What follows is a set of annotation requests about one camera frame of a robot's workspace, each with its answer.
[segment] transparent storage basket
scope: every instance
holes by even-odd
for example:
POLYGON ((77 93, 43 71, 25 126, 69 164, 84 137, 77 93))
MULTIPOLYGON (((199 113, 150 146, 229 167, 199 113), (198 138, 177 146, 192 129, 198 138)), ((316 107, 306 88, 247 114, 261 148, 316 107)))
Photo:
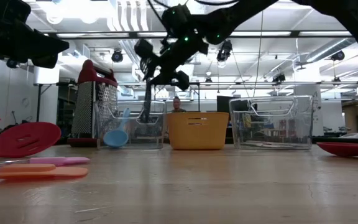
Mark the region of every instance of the transparent storage basket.
POLYGON ((311 148, 312 96, 241 98, 229 106, 236 148, 311 148))
POLYGON ((103 136, 111 130, 117 129, 123 120, 122 114, 126 108, 131 110, 131 115, 124 126, 128 134, 128 142, 120 149, 160 149, 163 148, 165 133, 166 106, 164 102, 153 101, 150 106, 150 119, 148 123, 142 122, 143 101, 130 103, 110 103, 97 101, 94 104, 94 112, 97 123, 98 149, 113 149, 105 145, 103 136))

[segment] basket handle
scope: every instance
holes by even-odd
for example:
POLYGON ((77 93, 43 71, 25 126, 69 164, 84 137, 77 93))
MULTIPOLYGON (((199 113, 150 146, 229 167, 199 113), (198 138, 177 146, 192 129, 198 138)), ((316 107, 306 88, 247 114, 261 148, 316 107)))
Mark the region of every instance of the basket handle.
POLYGON ((274 100, 274 102, 288 102, 288 101, 291 101, 291 106, 288 110, 284 110, 283 114, 259 114, 258 113, 258 111, 254 108, 254 103, 271 102, 271 100, 269 100, 269 99, 266 99, 266 100, 265 99, 251 99, 249 102, 250 102, 250 107, 252 108, 252 110, 254 111, 254 113, 257 116, 271 117, 271 116, 288 116, 295 106, 295 103, 296 103, 295 99, 291 97, 291 98, 281 98, 281 99, 274 100))

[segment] slotted spatula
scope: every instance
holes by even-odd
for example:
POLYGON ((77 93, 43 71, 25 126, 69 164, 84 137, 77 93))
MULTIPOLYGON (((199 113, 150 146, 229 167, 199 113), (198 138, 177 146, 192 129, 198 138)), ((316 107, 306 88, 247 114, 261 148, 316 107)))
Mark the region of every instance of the slotted spatula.
POLYGON ((20 158, 41 152, 60 138, 60 128, 46 122, 25 123, 0 134, 0 157, 20 158))
POLYGON ((358 143, 347 142, 317 142, 317 145, 336 156, 358 156, 358 143))

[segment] spotlight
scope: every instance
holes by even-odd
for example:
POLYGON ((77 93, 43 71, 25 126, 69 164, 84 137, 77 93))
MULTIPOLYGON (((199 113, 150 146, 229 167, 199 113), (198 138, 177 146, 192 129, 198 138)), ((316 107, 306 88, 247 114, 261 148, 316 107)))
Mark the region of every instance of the spotlight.
POLYGON ((211 82, 212 82, 211 77, 206 78, 206 79, 205 79, 205 82, 207 82, 207 83, 211 83, 211 82))
POLYGON ((274 83, 281 83, 285 81, 285 75, 284 73, 280 73, 279 75, 277 75, 276 77, 273 78, 274 83))
POLYGON ((339 77, 334 77, 333 82, 338 82, 338 84, 334 84, 334 86, 339 85, 339 82, 341 82, 341 79, 339 77))
POLYGON ((19 62, 16 62, 15 60, 8 59, 6 62, 6 66, 8 66, 8 68, 15 69, 15 68, 19 68, 20 64, 19 64, 19 62))
POLYGON ((341 50, 339 52, 336 52, 335 54, 333 54, 329 59, 333 60, 333 61, 341 61, 345 59, 345 53, 341 50))
POLYGON ((114 53, 111 56, 111 60, 113 60, 113 62, 122 62, 122 60, 124 59, 124 57, 122 56, 121 53, 121 49, 114 49, 114 53))
POLYGON ((230 40, 225 40, 219 49, 216 60, 218 62, 225 62, 230 57, 230 52, 233 50, 230 40))

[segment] wooden table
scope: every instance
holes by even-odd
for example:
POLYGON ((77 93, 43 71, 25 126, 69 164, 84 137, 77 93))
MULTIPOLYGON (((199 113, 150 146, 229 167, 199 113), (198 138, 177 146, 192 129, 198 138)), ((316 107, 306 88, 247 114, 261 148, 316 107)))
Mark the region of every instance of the wooden table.
POLYGON ((82 179, 0 181, 0 223, 358 223, 358 159, 311 151, 75 149, 82 179))

